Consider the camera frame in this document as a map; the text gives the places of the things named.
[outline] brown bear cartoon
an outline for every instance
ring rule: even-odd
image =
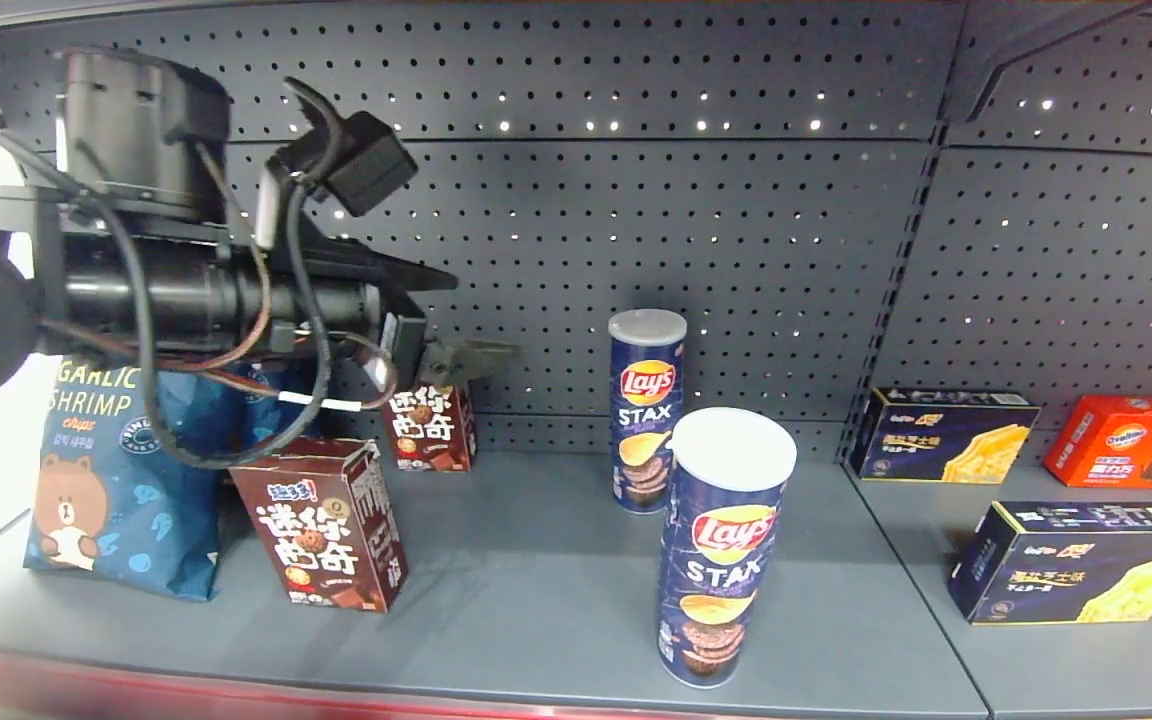
[[[100,555],[96,537],[108,516],[109,497],[105,483],[92,473],[91,457],[70,462],[51,454],[41,460],[33,523],[41,533],[38,548],[44,556],[91,570]]]

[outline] store shelf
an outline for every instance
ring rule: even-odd
[[[238,0],[0,0],[0,26],[50,20],[90,18],[99,15],[206,8]]]
[[[1152,717],[1152,620],[1109,626],[973,628],[950,600],[952,537],[969,536],[996,497],[1149,500],[1152,492],[1067,488],[1041,468],[993,487],[858,482],[929,607],[1000,719]]]
[[[0,536],[0,651],[335,691],[766,717],[984,717],[841,469],[791,480],[776,561],[730,683],[660,666],[660,516],[627,515],[605,458],[485,454],[470,477],[391,473],[411,579],[388,616],[293,607],[260,544],[223,555],[219,597],[175,602],[18,568]]]

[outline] black cable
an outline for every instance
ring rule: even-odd
[[[296,278],[297,291],[301,296],[301,304],[306,311],[310,320],[310,329],[314,333],[314,349],[317,351],[317,373],[314,376],[314,391],[310,396],[310,404],[302,409],[297,418],[288,425],[282,433],[266,439],[247,450],[234,452],[233,454],[202,456],[187,447],[180,446],[179,439],[168,427],[162,417],[162,407],[159,404],[159,393],[157,393],[157,367],[156,367],[156,341],[154,341],[154,313],[151,309],[150,291],[145,281],[145,268],[141,263],[141,251],[134,242],[131,233],[127,232],[122,219],[118,217],[109,203],[91,188],[70,179],[68,174],[52,167],[50,162],[41,159],[32,150],[29,150],[15,138],[0,132],[0,147],[10,152],[20,162],[28,165],[40,173],[52,184],[61,191],[74,196],[74,202],[82,209],[94,211],[105,220],[106,229],[118,247],[119,253],[123,256],[124,268],[128,273],[128,283],[132,291],[132,314],[136,318],[136,341],[137,361],[141,364],[141,392],[145,396],[145,416],[147,426],[154,437],[159,438],[166,454],[173,456],[184,464],[211,470],[225,470],[233,465],[242,465],[262,456],[268,455],[273,450],[279,450],[301,437],[301,433],[319,412],[323,401],[328,393],[329,378],[332,377],[332,346],[329,346],[328,332],[323,319],[323,311],[317,304],[314,288],[310,282],[310,276],[305,270],[305,258],[301,251],[300,219],[305,200],[308,188],[320,181],[326,173],[329,173],[339,157],[340,146],[343,143],[343,122],[325,97],[318,94],[313,88],[296,78],[285,78],[285,84],[293,92],[300,94],[308,103],[314,106],[328,124],[328,146],[317,161],[313,168],[305,173],[305,176],[297,179],[297,187],[291,191],[287,210],[287,242],[288,255],[291,257],[291,273]]]
[[[319,114],[323,115],[324,122],[328,123],[328,146],[323,151],[323,156],[314,164],[314,167],[308,169],[305,176],[300,179],[302,182],[314,185],[321,179],[328,176],[328,173],[338,164],[340,146],[344,145],[344,120],[340,119],[339,113],[326,97],[319,94],[319,91],[305,85],[305,83],[294,77],[283,77],[283,85],[296,96],[300,96],[302,100],[313,105],[314,109],[319,111]]]

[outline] snack bag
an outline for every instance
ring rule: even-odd
[[[227,450],[242,393],[159,373],[166,423],[198,454]],[[44,425],[24,566],[84,570],[145,591],[206,601],[215,574],[219,471],[182,464],[147,429],[141,369],[65,359]]]
[[[242,367],[248,378],[262,386],[278,391],[300,392],[308,395],[314,388],[314,362],[301,359],[271,359]],[[278,397],[247,393],[247,412],[242,424],[242,447],[251,447],[265,438],[283,432],[304,406],[280,402]],[[317,419],[305,429],[306,434],[317,437]]]

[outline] white lid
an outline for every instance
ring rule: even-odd
[[[687,319],[668,310],[626,310],[607,321],[607,333],[630,344],[669,344],[687,336]]]
[[[788,430],[738,407],[705,407],[682,416],[669,448],[696,479],[736,492],[774,488],[790,478],[799,458]]]

